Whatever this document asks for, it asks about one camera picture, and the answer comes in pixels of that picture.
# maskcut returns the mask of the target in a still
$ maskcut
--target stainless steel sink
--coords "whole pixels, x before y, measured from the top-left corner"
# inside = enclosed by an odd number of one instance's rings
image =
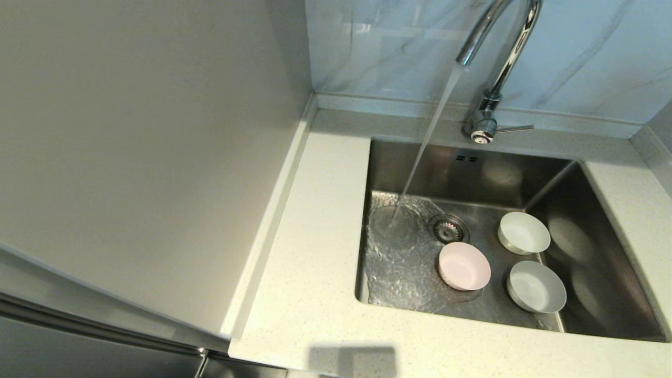
[[[418,149],[372,141],[355,293],[360,301],[512,326],[665,341],[576,161],[430,145],[390,223]],[[497,225],[509,211],[539,218],[551,233],[548,250],[531,256],[507,251],[497,239]],[[456,220],[456,228],[436,229],[432,223],[444,215],[449,223]],[[462,292],[441,280],[436,263],[443,243],[437,236],[446,232],[449,239],[468,238],[488,258],[492,278],[485,288]],[[567,289],[562,311],[532,314],[509,298],[507,275],[523,260],[539,261],[559,275]]]

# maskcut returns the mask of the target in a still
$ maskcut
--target speckled countertop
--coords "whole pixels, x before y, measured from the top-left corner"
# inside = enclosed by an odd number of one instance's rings
[[[360,303],[355,277],[371,137],[419,141],[426,120],[319,110],[243,337],[229,353],[345,377],[669,377],[672,344],[561,334]],[[672,200],[629,141],[549,130],[478,146],[455,122],[432,144],[577,159],[665,327]]]

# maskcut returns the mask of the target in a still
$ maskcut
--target faucet spout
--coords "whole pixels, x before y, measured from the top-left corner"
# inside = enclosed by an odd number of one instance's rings
[[[490,29],[493,27],[499,16],[506,10],[506,8],[511,3],[511,0],[494,0],[488,9],[481,15],[478,23],[472,29],[469,37],[467,38],[462,50],[458,55],[456,61],[463,66],[467,66],[471,63],[473,58],[476,56],[478,49],[480,48],[483,40],[487,37]],[[509,74],[513,69],[513,65],[518,60],[525,43],[528,41],[532,29],[537,22],[539,16],[539,11],[541,10],[542,0],[527,0],[527,15],[523,19],[520,32],[518,33],[513,46],[511,47],[511,52],[507,57],[504,65],[501,67],[497,79],[495,80],[492,87],[483,91],[483,101],[480,103],[480,107],[474,114],[484,114],[487,112],[489,121],[488,130],[475,130],[476,124],[479,122],[468,122],[465,124],[463,131],[465,134],[470,135],[472,140],[477,143],[489,143],[492,141],[495,132],[497,132],[497,121],[493,116],[493,112],[501,100],[501,89],[504,86],[504,83],[509,78]],[[488,135],[487,139],[476,138],[481,134]]]

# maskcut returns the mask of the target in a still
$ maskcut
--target pink bowl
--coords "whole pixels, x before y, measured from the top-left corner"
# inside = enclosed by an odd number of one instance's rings
[[[439,273],[452,288],[478,290],[490,281],[490,263],[473,245],[455,242],[444,246],[439,254]]]

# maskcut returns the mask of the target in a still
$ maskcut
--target drain strainer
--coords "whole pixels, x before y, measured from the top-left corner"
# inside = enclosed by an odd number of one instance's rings
[[[432,217],[427,230],[442,244],[452,243],[454,241],[469,242],[469,230],[462,220],[451,214],[439,214]]]

